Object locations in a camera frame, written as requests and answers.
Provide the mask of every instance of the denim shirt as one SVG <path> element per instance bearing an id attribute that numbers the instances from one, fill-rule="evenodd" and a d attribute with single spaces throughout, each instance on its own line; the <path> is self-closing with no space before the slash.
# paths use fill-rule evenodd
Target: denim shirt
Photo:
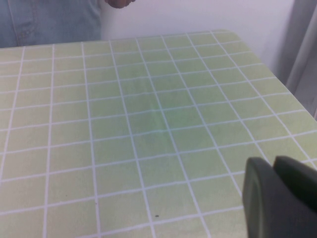
<path id="1" fill-rule="evenodd" d="M 0 0 L 0 48 L 100 40 L 98 0 Z"/>

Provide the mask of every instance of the grid pattern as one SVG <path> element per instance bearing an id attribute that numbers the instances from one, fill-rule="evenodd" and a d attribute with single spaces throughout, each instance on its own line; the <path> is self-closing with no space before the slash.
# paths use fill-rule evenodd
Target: grid pattern
<path id="1" fill-rule="evenodd" d="M 317 168 L 315 120 L 232 32 L 3 49 L 0 75 L 0 237 L 246 237 L 248 157 Z"/>

